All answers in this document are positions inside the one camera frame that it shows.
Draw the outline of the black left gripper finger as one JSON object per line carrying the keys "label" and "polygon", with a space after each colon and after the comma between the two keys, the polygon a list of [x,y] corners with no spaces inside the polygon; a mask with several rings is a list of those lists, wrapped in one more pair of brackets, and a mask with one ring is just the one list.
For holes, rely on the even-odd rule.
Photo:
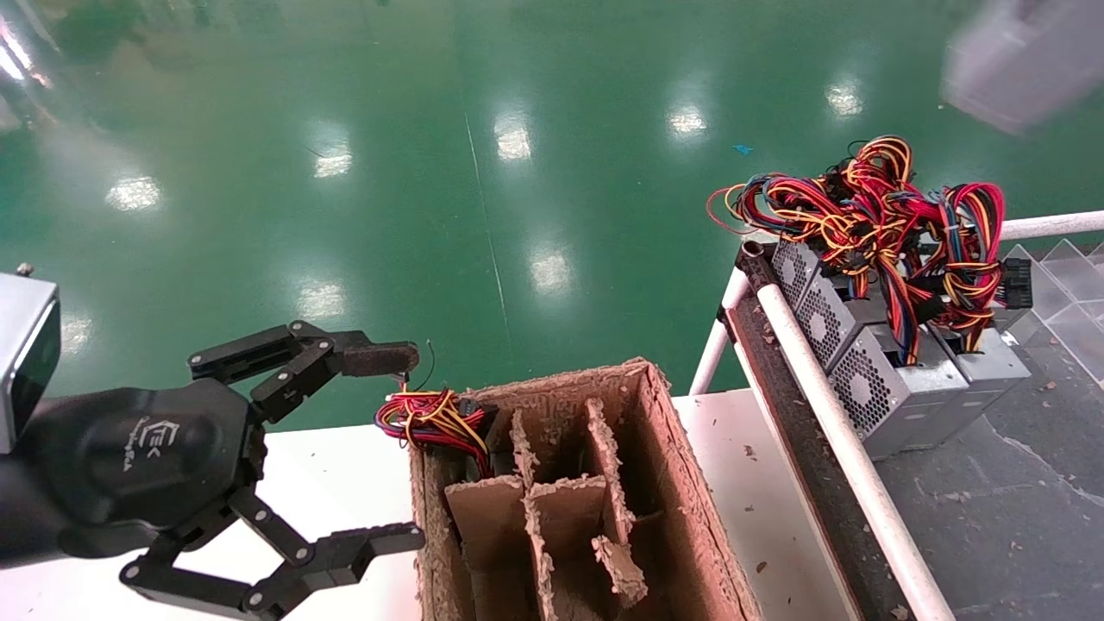
{"label": "black left gripper finger", "polygon": [[336,376],[403,379],[418,362],[415,343],[372,343],[362,330],[293,322],[191,354],[188,366],[193,380],[226,386],[270,371],[252,389],[251,408],[256,421],[277,423]]}
{"label": "black left gripper finger", "polygon": [[[212,543],[236,520],[280,555],[282,564],[267,577],[245,583],[174,566],[179,555]],[[283,620],[318,591],[362,581],[380,555],[417,551],[425,544],[424,530],[413,522],[336,531],[308,543],[252,488],[243,488],[159,534],[123,569],[121,583],[155,604],[236,620]]]}

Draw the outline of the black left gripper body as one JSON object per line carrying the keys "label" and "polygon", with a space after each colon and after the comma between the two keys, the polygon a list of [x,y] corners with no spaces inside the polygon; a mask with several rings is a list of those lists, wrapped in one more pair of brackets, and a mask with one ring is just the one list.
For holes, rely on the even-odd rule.
{"label": "black left gripper body", "polygon": [[197,550],[259,482],[264,433],[213,379],[47,398],[17,441],[17,558],[112,558],[160,536]]}

